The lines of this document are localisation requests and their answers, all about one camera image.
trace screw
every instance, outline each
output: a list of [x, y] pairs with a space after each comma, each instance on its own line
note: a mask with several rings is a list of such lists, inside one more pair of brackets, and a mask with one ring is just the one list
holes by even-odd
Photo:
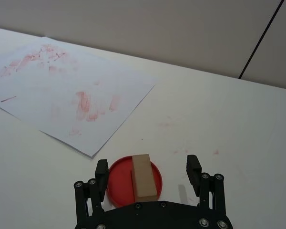
[[207, 178], [209, 178], [209, 175], [207, 174], [207, 173], [202, 173], [202, 175], [201, 175], [204, 179], [207, 179]]
[[223, 179], [223, 176], [222, 176], [222, 175], [220, 175], [220, 174], [217, 174], [215, 177], [216, 177], [218, 180]]
[[94, 185], [95, 183], [96, 183], [96, 180], [95, 180], [95, 179], [89, 180], [89, 184]]
[[203, 226], [204, 228], [206, 228], [206, 227], [208, 227], [210, 224], [209, 224], [209, 221], [208, 220], [206, 220], [205, 218], [201, 218], [200, 220], [199, 220], [199, 224], [201, 225], [201, 226]]
[[227, 229], [228, 228], [228, 225], [222, 220], [218, 221], [217, 225], [219, 226], [220, 229]]
[[81, 182], [77, 182], [77, 183], [75, 184], [75, 186], [76, 186], [76, 187], [80, 187], [80, 186], [82, 186], [82, 183], [81, 183]]
[[137, 204], [135, 205], [135, 208], [136, 208], [136, 209], [140, 209], [140, 208], [141, 208], [141, 204], [137, 203]]
[[166, 203], [165, 203], [165, 202], [162, 202], [162, 203], [160, 204], [160, 206], [164, 208], [164, 207], [166, 207]]
[[105, 229], [106, 226], [104, 224], [97, 225], [96, 229]]

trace red plastic lid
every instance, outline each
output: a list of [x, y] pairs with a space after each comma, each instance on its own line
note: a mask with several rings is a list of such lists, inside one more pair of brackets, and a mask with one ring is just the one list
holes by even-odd
[[[114, 162], [109, 169], [107, 195], [117, 208], [134, 203], [132, 168], [133, 158], [126, 156]], [[152, 163], [152, 170], [159, 198], [162, 191], [162, 177], [154, 163]]]

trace wooden block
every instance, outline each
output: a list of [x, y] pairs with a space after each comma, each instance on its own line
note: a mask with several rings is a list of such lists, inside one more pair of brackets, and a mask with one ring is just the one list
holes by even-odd
[[135, 202], [157, 201], [157, 189], [148, 154], [133, 156], [132, 179]]

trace table surface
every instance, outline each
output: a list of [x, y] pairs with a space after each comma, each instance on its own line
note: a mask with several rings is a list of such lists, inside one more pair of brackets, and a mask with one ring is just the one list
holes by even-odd
[[[0, 54], [37, 38], [0, 29]], [[159, 82], [93, 159], [0, 109], [0, 229], [74, 228], [74, 182], [93, 177], [99, 159], [146, 153], [161, 200], [197, 205], [185, 172], [195, 154], [204, 172], [225, 176], [235, 229], [286, 228], [285, 89], [75, 46]]]

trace paper sheet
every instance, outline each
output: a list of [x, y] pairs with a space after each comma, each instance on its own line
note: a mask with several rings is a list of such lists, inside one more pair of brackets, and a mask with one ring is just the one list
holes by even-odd
[[49, 38], [0, 58], [0, 108], [93, 156], [155, 79]]

